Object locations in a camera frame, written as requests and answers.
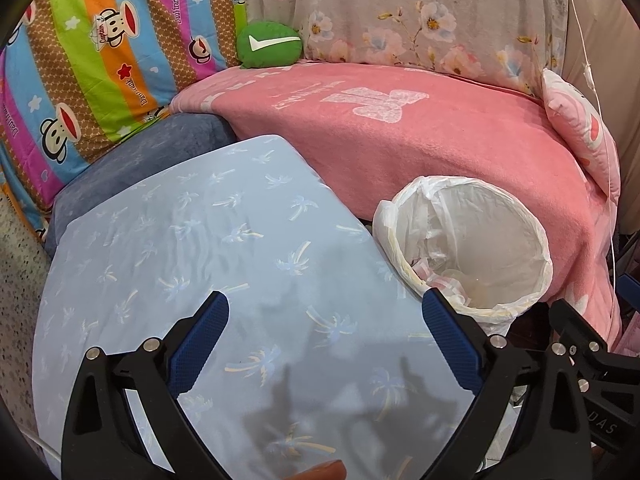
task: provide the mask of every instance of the blue stripe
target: blue stripe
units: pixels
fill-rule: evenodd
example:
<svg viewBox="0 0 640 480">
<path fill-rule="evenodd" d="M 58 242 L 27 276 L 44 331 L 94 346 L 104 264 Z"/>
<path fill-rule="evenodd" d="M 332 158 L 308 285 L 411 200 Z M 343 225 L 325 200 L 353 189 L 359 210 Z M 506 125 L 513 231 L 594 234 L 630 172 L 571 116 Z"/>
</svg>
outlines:
<svg viewBox="0 0 640 480">
<path fill-rule="evenodd" d="M 4 174 L 4 178 L 11 192 L 20 203 L 20 208 L 27 221 L 31 224 L 31 227 L 33 227 L 34 230 L 44 229 L 44 223 L 42 222 L 42 216 L 38 211 L 38 207 L 35 205 L 35 202 L 31 200 L 29 193 L 27 193 L 14 173 L 14 167 L 11 165 L 11 161 L 4 147 L 4 142 L 0 142 L 0 172 Z"/>
<path fill-rule="evenodd" d="M 122 1 L 116 0 L 118 6 Z M 137 38 L 129 38 L 129 44 L 134 56 L 136 56 L 136 62 L 145 79 L 146 87 L 149 88 L 158 106 L 165 106 L 178 93 L 174 74 L 158 43 L 146 0 L 129 1 L 136 7 L 140 20 L 140 34 Z M 152 68 L 157 68 L 158 71 L 152 71 Z"/>
<path fill-rule="evenodd" d="M 51 160 L 42 149 L 40 125 L 45 119 L 55 119 L 56 111 L 44 89 L 40 74 L 38 74 L 24 25 L 20 28 L 15 43 L 6 50 L 4 76 L 6 79 L 5 84 L 9 86 L 14 96 L 15 105 L 36 146 L 42 152 L 44 159 L 49 163 L 49 167 L 56 177 L 64 184 L 68 184 L 82 173 L 89 164 L 80 156 L 74 144 L 69 141 L 66 142 L 66 159 L 62 164 Z M 42 98 L 42 101 L 40 101 L 40 108 L 31 112 L 28 103 L 34 96 Z"/>
<path fill-rule="evenodd" d="M 211 0 L 202 0 L 200 3 L 197 3 L 197 0 L 187 0 L 187 8 L 189 11 L 189 24 L 191 25 L 191 37 L 204 36 L 213 50 L 216 69 L 225 69 L 226 62 L 225 58 L 220 54 L 218 31 L 211 13 Z"/>
</svg>

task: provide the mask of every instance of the white cord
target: white cord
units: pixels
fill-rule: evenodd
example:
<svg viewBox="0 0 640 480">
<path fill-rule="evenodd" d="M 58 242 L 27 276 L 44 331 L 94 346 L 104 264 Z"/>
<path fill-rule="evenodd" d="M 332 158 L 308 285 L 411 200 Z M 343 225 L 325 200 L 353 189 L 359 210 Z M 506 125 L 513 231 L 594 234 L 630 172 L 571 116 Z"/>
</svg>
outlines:
<svg viewBox="0 0 640 480">
<path fill-rule="evenodd" d="M 593 72 L 591 71 L 591 63 L 589 63 L 589 57 L 587 56 L 587 46 L 584 43 L 584 34 L 582 33 L 582 25 L 580 24 L 580 19 L 578 19 L 578 11 L 575 9 L 575 2 L 571 0 L 571 6 L 574 10 L 575 21 L 578 24 L 578 30 L 580 31 L 580 40 L 582 41 L 582 51 L 584 52 L 584 78 L 587 81 L 587 86 L 591 89 L 593 94 L 596 96 L 596 102 L 598 104 L 598 114 L 600 115 L 600 120 L 604 120 L 602 118 L 602 109 L 600 108 L 600 98 L 598 97 L 598 92 L 596 91 L 596 83 L 593 80 Z M 615 226 L 611 223 L 611 166 L 609 165 L 609 143 L 607 142 L 607 138 L 605 137 L 604 148 L 605 153 L 607 155 L 607 181 L 609 192 L 607 193 L 607 205 L 609 205 L 609 237 L 611 242 L 611 262 L 613 266 L 613 294 L 615 297 L 616 293 L 616 253 L 613 249 L 613 234 Z"/>
<path fill-rule="evenodd" d="M 29 440 L 31 440 L 34 444 L 40 446 L 44 451 L 49 453 L 53 458 L 55 458 L 58 462 L 62 462 L 60 458 L 60 453 L 58 453 L 55 449 L 53 449 L 49 444 L 47 444 L 44 440 L 42 440 L 39 436 L 31 433 L 30 430 L 25 428 L 23 425 L 18 424 L 18 429 L 20 432 Z"/>
</svg>

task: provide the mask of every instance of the white checkmark logo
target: white checkmark logo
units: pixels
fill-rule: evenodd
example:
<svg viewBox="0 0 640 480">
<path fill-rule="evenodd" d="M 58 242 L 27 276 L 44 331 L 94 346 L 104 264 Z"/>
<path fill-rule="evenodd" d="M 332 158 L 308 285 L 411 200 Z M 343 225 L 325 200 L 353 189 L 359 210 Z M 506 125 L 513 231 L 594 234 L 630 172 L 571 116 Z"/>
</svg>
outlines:
<svg viewBox="0 0 640 480">
<path fill-rule="evenodd" d="M 255 52 L 266 46 L 277 45 L 279 43 L 288 43 L 289 41 L 301 41 L 297 36 L 288 36 L 287 38 L 273 38 L 272 40 L 256 40 L 253 36 L 249 36 L 249 45 L 251 50 Z"/>
</svg>

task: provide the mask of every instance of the pink bedding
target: pink bedding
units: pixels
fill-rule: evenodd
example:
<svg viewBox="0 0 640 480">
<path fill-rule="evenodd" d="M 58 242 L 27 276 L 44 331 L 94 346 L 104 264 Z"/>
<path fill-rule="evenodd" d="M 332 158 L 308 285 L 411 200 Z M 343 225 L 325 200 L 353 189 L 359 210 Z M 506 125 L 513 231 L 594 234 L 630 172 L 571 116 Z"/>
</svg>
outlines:
<svg viewBox="0 0 640 480">
<path fill-rule="evenodd" d="M 230 68 L 180 92 L 171 108 L 219 114 L 240 139 L 283 136 L 363 219 L 420 175 L 503 188 L 546 230 L 554 278 L 543 299 L 566 298 L 610 346 L 619 337 L 605 263 L 616 208 L 538 102 L 423 70 L 303 63 Z"/>
</svg>

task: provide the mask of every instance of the blue gripper pad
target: blue gripper pad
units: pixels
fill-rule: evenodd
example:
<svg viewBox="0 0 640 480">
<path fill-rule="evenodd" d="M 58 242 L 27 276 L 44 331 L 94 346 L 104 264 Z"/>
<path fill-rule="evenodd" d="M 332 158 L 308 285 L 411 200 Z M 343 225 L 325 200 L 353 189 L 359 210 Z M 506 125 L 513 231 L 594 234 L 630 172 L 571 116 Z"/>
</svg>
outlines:
<svg viewBox="0 0 640 480">
<path fill-rule="evenodd" d="M 616 282 L 616 293 L 640 312 L 640 283 L 633 276 L 623 274 Z"/>
<path fill-rule="evenodd" d="M 435 288 L 427 290 L 422 297 L 422 318 L 460 387 L 477 396 L 483 384 L 482 359 L 443 301 L 447 300 Z"/>
<path fill-rule="evenodd" d="M 167 388 L 174 399 L 193 388 L 227 321 L 229 303 L 224 294 L 218 294 L 193 325 L 169 362 Z"/>
</svg>

